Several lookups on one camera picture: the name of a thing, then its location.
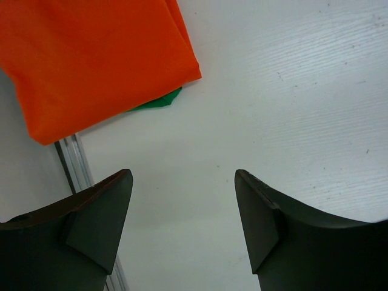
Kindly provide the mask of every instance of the white table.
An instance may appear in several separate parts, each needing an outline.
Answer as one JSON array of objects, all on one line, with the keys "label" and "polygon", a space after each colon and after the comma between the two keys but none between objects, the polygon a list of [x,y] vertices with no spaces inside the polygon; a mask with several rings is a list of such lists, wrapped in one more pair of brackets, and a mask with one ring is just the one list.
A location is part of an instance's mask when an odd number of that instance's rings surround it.
[{"label": "white table", "polygon": [[384,2],[179,1],[203,79],[80,134],[95,181],[133,171],[119,249],[132,291],[258,290],[236,169],[329,213],[388,218]]}]

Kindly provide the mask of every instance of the folded cloth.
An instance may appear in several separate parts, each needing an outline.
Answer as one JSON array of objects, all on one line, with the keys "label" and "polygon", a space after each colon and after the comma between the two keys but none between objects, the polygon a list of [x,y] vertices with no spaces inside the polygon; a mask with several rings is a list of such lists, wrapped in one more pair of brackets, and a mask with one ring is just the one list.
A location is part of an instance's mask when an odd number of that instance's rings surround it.
[{"label": "folded cloth", "polygon": [[176,0],[2,0],[0,66],[41,144],[201,77]]},{"label": "folded cloth", "polygon": [[171,105],[172,101],[178,96],[180,91],[182,90],[181,88],[176,89],[175,91],[164,95],[163,97],[160,97],[158,99],[152,100],[150,102],[144,103],[143,105],[137,106],[134,109],[131,109],[131,111],[135,110],[142,110],[142,109],[150,109],[150,108],[158,108],[158,107],[164,107]]}]

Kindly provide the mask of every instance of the metal strip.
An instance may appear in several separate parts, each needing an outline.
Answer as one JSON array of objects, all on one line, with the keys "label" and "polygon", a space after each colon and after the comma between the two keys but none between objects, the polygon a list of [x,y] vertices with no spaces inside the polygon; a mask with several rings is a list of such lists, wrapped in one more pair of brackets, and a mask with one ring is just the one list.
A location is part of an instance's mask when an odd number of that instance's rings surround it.
[{"label": "metal strip", "polygon": [[[84,148],[78,134],[69,136],[59,141],[64,161],[69,171],[70,178],[78,193],[94,185],[90,173]],[[129,291],[127,281],[118,256],[116,257],[113,272],[107,277],[104,291]]]}]

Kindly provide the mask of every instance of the green cloth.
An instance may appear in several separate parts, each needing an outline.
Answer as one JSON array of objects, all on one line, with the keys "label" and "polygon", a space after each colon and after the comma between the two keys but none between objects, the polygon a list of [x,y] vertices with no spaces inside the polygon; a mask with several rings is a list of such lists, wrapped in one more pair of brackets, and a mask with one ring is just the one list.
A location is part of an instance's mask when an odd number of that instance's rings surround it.
[{"label": "green cloth", "polygon": [[157,107],[164,107],[171,105],[172,101],[178,96],[180,91],[182,90],[181,88],[176,89],[175,91],[164,95],[163,97],[160,97],[156,100],[152,100],[150,102],[144,103],[140,106],[135,107],[134,109],[131,109],[129,111],[135,111],[135,110],[142,110],[142,109],[150,109],[150,108],[157,108]]}]

